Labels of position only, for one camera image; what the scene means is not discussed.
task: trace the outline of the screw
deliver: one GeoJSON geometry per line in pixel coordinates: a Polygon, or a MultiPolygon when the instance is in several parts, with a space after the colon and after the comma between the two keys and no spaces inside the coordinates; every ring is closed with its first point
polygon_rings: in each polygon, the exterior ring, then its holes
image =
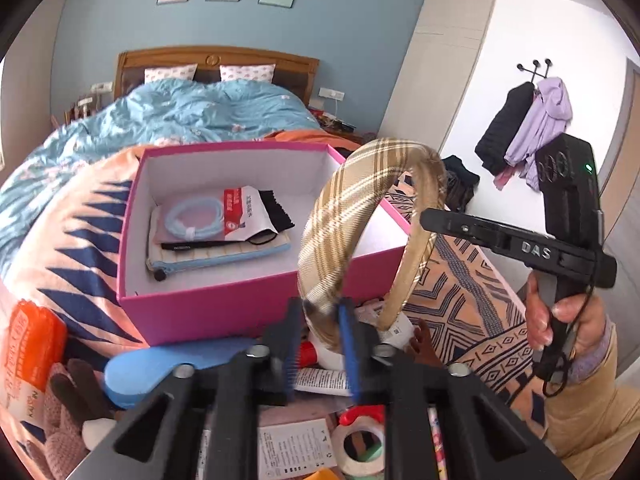
{"type": "Polygon", "coordinates": [[[248,357],[267,357],[270,350],[266,345],[253,345],[246,351],[248,357]]]}
{"type": "Polygon", "coordinates": [[[174,377],[178,379],[188,379],[195,371],[196,369],[191,365],[179,365],[174,369],[174,377]]]}
{"type": "Polygon", "coordinates": [[[373,348],[373,355],[375,357],[389,358],[393,357],[396,353],[396,349],[391,345],[376,345],[373,348]]]}
{"type": "Polygon", "coordinates": [[[453,363],[449,365],[449,373],[454,377],[466,377],[471,373],[471,368],[464,363],[453,363]]]}

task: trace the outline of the lavender hoodie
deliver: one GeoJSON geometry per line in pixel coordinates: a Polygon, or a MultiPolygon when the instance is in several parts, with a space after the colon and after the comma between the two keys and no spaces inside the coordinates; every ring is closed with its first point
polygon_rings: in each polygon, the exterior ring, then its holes
{"type": "Polygon", "coordinates": [[[564,132],[567,121],[573,117],[569,94],[559,77],[549,77],[538,83],[538,96],[520,125],[520,129],[504,155],[510,166],[525,161],[521,178],[536,191],[538,169],[536,151],[564,132]]]}

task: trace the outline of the orange package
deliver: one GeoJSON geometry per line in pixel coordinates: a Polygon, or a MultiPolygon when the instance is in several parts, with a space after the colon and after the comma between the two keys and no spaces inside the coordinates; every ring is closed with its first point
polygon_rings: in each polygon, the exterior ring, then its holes
{"type": "Polygon", "coordinates": [[[48,308],[20,300],[0,342],[0,404],[41,428],[49,370],[62,360],[66,325],[48,308]]]}

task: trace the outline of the blue duvet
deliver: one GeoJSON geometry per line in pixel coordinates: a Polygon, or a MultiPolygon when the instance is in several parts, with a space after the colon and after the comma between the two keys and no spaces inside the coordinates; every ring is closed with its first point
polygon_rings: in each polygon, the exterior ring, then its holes
{"type": "Polygon", "coordinates": [[[0,274],[53,196],[82,167],[137,144],[260,139],[320,128],[302,102],[268,83],[203,85],[165,79],[135,89],[94,117],[63,126],[0,189],[0,274]]]}

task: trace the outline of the wooden headboard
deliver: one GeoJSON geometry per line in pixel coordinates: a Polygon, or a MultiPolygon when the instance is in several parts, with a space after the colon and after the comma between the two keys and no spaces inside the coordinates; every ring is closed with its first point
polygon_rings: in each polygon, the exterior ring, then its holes
{"type": "Polygon", "coordinates": [[[273,50],[240,46],[166,46],[130,50],[118,56],[114,97],[127,95],[145,81],[145,68],[198,64],[193,78],[202,83],[220,81],[220,65],[276,64],[273,84],[286,88],[309,104],[319,61],[273,50]]]}

